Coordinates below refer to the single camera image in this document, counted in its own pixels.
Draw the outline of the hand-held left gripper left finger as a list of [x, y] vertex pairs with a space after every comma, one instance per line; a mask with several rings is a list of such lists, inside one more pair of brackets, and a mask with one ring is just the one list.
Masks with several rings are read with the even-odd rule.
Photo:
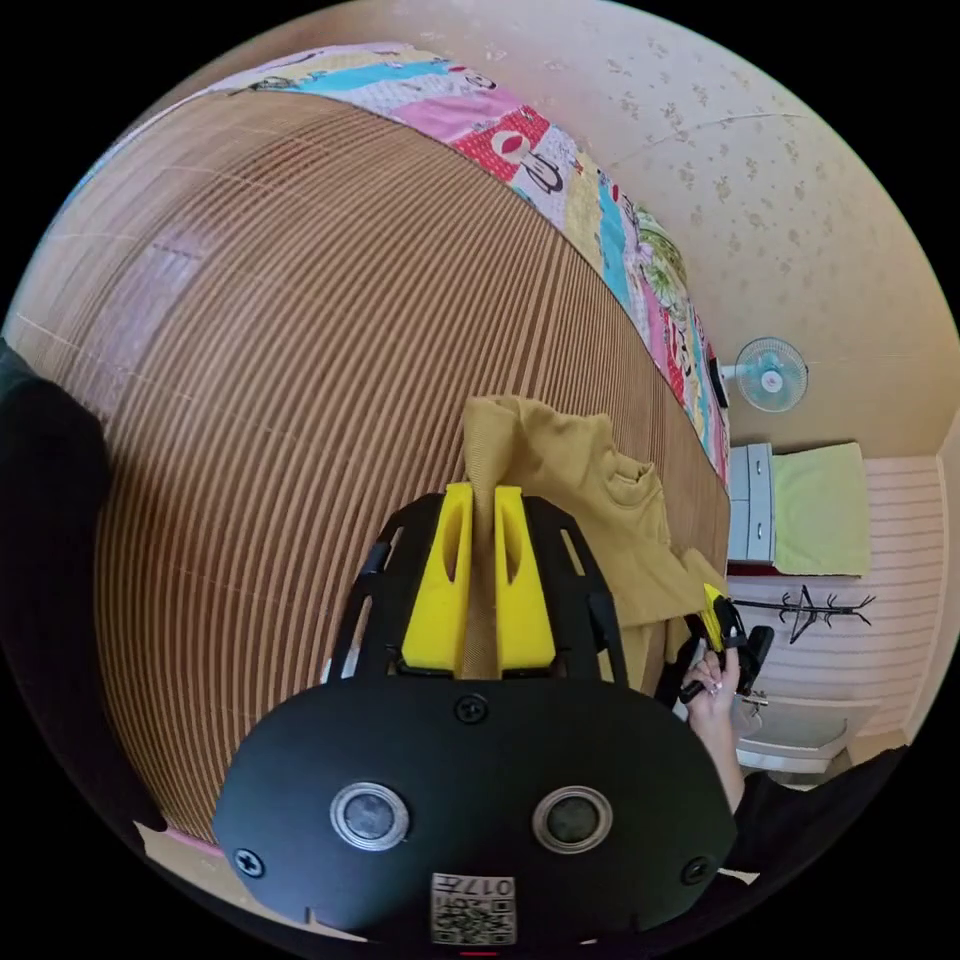
[[401, 647], [405, 668], [460, 668], [472, 564], [473, 490], [450, 483], [438, 501]]

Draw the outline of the person's right hand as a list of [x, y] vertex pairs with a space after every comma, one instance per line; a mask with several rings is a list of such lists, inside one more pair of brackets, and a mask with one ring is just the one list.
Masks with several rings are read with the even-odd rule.
[[688, 670], [682, 687], [699, 683], [700, 691], [687, 704], [692, 727], [713, 728], [729, 724], [740, 681], [739, 652], [728, 649], [720, 657], [712, 649]]

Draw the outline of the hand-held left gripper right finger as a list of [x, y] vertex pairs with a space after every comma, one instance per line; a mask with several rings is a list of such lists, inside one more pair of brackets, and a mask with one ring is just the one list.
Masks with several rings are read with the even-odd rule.
[[497, 663], [550, 666], [556, 650], [521, 489], [494, 495]]

